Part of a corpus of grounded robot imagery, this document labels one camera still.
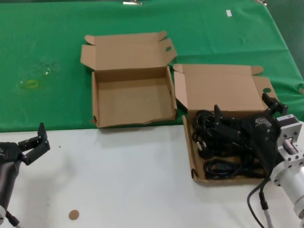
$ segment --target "white table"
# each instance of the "white table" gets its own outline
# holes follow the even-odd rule
[[[1,133],[0,140],[36,135]],[[48,139],[47,154],[21,165],[9,204],[24,228],[259,227],[246,203],[254,185],[206,187],[191,179],[183,126],[49,131]],[[276,228],[299,227],[280,187],[267,184],[265,195]],[[257,194],[251,202],[266,225]],[[74,209],[80,217],[72,221]]]

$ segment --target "power cord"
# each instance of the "power cord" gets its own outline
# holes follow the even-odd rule
[[[264,178],[266,175],[259,171],[262,167],[255,162],[251,148],[247,146],[245,139],[233,141],[221,134],[215,128],[215,116],[208,110],[197,112],[192,121],[194,132],[192,139],[198,145],[198,154],[207,160],[203,169],[207,179],[227,179],[238,175],[249,178]],[[213,157],[227,158],[240,157],[240,163],[226,161],[224,159],[212,159]]]

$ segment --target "open cardboard box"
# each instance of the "open cardboard box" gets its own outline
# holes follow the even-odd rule
[[[92,73],[97,127],[147,124],[176,118],[174,86],[167,66],[176,51],[165,31],[85,36],[81,63]]]
[[[249,178],[237,176],[233,179],[208,180],[205,178],[203,163],[198,154],[196,142],[192,140],[192,120],[198,110],[214,111],[218,105],[224,115],[245,117],[264,111],[267,105],[262,94],[268,88],[270,97],[276,97],[267,77],[255,76],[263,71],[261,66],[175,64],[174,84],[176,98],[188,109],[188,117],[183,116],[183,124],[191,176],[196,182],[248,181]],[[227,158],[239,162],[238,157]]]

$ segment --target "cable connector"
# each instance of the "cable connector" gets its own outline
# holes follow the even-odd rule
[[[13,226],[13,227],[17,227],[19,224],[19,220],[16,219],[15,216],[12,216],[9,211],[6,211],[6,215],[5,217],[8,219],[9,223]]]
[[[203,159],[210,159],[213,157],[212,152],[209,150],[209,148],[207,147],[205,141],[201,141],[200,142],[196,142],[197,146],[198,146],[198,154],[201,158]]]
[[[261,203],[262,210],[268,210],[269,207],[268,207],[267,201],[265,199],[264,193],[259,192],[258,195],[260,197],[260,203]]]

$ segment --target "black wire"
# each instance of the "black wire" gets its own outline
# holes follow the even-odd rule
[[[237,121],[231,122],[228,119],[221,119],[223,124],[228,124],[231,129],[238,131]],[[196,118],[192,121],[194,132],[193,141],[199,143],[202,150],[199,150],[199,156],[206,161],[203,169],[206,179],[227,179],[237,175],[247,176],[249,178],[264,178],[265,173],[262,167],[255,162],[255,156],[245,138],[235,139],[224,135],[216,128],[215,116],[208,110],[197,112]],[[240,157],[240,163],[230,162],[221,159],[209,160],[213,157],[227,158]]]
[[[268,178],[267,182],[261,187],[260,192],[263,192],[263,191],[264,191],[264,187],[265,187],[265,185],[266,185],[269,181],[270,181],[270,178]]]
[[[249,178],[264,178],[265,174],[255,170],[261,170],[259,163],[254,162],[254,157],[251,159],[246,157],[242,163],[226,161],[222,159],[212,159],[204,162],[203,169],[205,176],[208,179],[227,179],[233,178],[236,175],[247,176]]]
[[[269,173],[269,174],[267,175],[267,177],[266,177],[265,179],[263,179],[263,181],[262,181],[259,185],[257,185],[257,186],[248,194],[248,196],[247,196],[247,205],[248,205],[248,207],[249,207],[249,210],[250,210],[252,216],[255,218],[255,220],[257,221],[257,223],[260,225],[261,228],[265,228],[265,227],[264,227],[263,224],[260,222],[260,220],[258,220],[256,214],[254,213],[254,211],[253,211],[253,209],[252,209],[252,207],[251,207],[251,205],[250,205],[250,198],[251,198],[251,196],[252,196],[257,190],[259,190],[263,185],[265,185],[265,184],[268,182],[268,179],[269,179],[269,177],[270,177],[270,174],[271,174],[271,173]]]

